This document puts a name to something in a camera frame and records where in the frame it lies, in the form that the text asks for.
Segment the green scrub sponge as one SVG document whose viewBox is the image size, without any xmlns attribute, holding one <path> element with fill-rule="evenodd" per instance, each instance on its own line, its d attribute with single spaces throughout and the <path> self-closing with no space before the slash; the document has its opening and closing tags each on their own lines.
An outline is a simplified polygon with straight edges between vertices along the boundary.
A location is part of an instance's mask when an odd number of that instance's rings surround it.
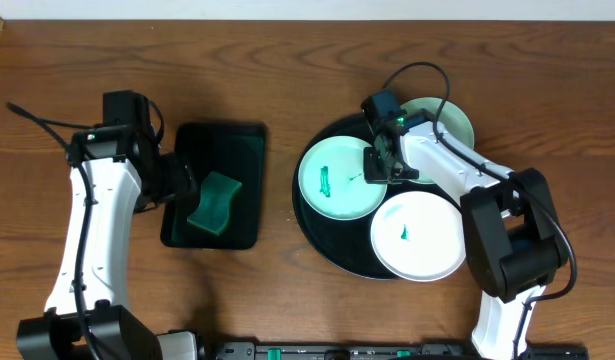
<svg viewBox="0 0 615 360">
<path fill-rule="evenodd" d="M 233 199 L 241 188 L 241 182 L 210 172 L 201 184 L 198 207 L 187 217 L 187 224 L 220 236 L 229 225 Z"/>
</svg>

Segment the light green plate with smear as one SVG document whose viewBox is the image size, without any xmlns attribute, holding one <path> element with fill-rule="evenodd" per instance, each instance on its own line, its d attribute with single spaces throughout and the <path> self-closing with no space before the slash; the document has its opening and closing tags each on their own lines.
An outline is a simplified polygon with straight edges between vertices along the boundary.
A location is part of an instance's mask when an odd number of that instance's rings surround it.
<svg viewBox="0 0 615 360">
<path fill-rule="evenodd" d="M 339 221 L 362 218 L 383 201 L 387 186 L 365 181 L 363 152 L 370 144 L 352 136 L 333 136 L 317 142 L 303 156 L 298 169 L 299 190 L 320 215 Z"/>
</svg>

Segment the white plate with green spot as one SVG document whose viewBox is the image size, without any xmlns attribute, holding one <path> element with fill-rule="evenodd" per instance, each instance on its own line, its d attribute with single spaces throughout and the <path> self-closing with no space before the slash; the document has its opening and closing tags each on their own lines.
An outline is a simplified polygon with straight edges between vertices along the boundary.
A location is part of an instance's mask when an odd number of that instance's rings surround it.
<svg viewBox="0 0 615 360">
<path fill-rule="evenodd" d="M 466 257 L 461 213 L 429 192 L 404 192 L 385 201 L 372 218 L 370 241 L 382 265 L 414 282 L 443 279 Z"/>
</svg>

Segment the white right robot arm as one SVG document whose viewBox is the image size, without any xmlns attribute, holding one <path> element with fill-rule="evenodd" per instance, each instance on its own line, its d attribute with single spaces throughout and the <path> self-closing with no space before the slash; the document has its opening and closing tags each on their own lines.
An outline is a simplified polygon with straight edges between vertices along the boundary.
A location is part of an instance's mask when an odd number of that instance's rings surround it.
<svg viewBox="0 0 615 360">
<path fill-rule="evenodd" d="M 369 183 L 430 177 L 459 205 L 454 232 L 483 295 L 471 343 L 486 359 L 517 359 L 536 303 L 567 295 L 578 269 L 547 181 L 534 168 L 515 172 L 490 162 L 437 119 L 376 120 L 364 153 Z"/>
</svg>

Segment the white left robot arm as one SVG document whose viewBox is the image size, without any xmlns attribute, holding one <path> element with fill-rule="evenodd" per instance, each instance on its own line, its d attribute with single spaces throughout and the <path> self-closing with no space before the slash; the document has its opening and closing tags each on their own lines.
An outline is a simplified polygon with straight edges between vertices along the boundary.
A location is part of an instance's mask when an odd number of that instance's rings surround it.
<svg viewBox="0 0 615 360">
<path fill-rule="evenodd" d="M 188 166 L 154 142 L 77 134 L 69 146 L 72 205 L 59 275 L 44 313 L 20 322 L 25 359 L 197 359 L 190 330 L 157 335 L 130 311 L 132 219 L 148 203 L 194 192 Z"/>
</svg>

